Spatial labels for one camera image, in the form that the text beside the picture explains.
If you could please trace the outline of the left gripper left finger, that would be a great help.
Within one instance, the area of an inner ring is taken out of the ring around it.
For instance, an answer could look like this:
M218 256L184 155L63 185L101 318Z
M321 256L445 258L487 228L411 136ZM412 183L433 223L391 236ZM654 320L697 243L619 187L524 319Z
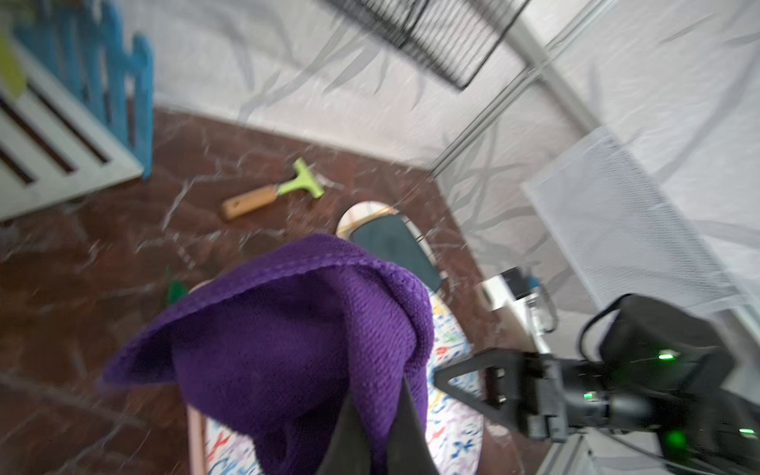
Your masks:
M332 438L317 470L319 475L369 475L372 458L352 394L346 395Z

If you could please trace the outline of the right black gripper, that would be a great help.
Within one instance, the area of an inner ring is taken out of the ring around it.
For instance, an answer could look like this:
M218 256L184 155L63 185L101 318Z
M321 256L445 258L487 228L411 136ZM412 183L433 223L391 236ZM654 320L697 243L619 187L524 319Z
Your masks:
M568 423L562 366L546 354L489 348L433 372L435 388L510 431L565 443Z

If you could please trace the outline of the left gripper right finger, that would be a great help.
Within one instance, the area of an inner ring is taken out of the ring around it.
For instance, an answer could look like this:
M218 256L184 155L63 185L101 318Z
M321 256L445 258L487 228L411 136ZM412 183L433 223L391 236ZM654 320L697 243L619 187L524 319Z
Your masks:
M388 475L438 475L408 381L403 380L386 450Z

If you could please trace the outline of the colourful patterned round plate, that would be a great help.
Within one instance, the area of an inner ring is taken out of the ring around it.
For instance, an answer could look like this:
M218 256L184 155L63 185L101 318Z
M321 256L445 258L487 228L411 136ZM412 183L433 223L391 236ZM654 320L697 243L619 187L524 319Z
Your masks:
M477 472L484 433L483 417L433 385L433 372L472 354L471 346L443 299L429 293L435 343L427 363L427 446L441 474ZM205 453L208 474L261 474L253 442L205 417Z

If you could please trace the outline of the purple cloth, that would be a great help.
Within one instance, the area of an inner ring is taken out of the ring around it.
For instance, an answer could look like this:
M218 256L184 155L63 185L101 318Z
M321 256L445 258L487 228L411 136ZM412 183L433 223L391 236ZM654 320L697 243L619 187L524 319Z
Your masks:
M169 307L117 353L103 379L177 384L188 404L250 437L267 474L317 474L351 394L370 474L387 474L404 379L425 431L434 340L429 293L415 275L314 235Z

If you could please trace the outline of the dark green square plate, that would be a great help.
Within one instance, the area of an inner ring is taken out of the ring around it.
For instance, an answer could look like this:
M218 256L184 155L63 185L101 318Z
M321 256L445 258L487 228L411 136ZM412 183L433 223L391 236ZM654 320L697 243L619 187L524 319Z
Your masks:
M443 279L437 266L398 215L386 215L360 225L350 233L350 241L375 257L410 271L429 290L441 289Z

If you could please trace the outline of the striped plaid round plate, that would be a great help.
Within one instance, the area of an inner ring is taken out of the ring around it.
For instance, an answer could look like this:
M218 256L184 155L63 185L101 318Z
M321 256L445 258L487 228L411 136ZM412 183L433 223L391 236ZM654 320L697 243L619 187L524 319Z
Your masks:
M350 233L358 228L360 225L365 224L374 219L386 216L386 215L398 215L401 217L409 230L421 243L424 251L431 258L431 261L437 266L443 282L448 278L448 274L441 268L431 245L427 241L424 233L412 222L410 218L404 215L401 211L394 208L391 205L384 204L378 201L363 201L356 203L350 207L350 209L344 212L344 215L338 220L338 227L336 228L336 236L340 239L350 241Z

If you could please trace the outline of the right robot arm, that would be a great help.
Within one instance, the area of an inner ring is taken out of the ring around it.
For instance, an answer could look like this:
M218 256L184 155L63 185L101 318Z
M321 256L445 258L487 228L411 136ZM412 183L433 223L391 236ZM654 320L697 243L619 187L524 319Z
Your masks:
M605 313L598 359L489 348L438 369L435 387L535 441L644 431L671 473L757 473L759 408L724 389L735 360L714 326L638 294Z

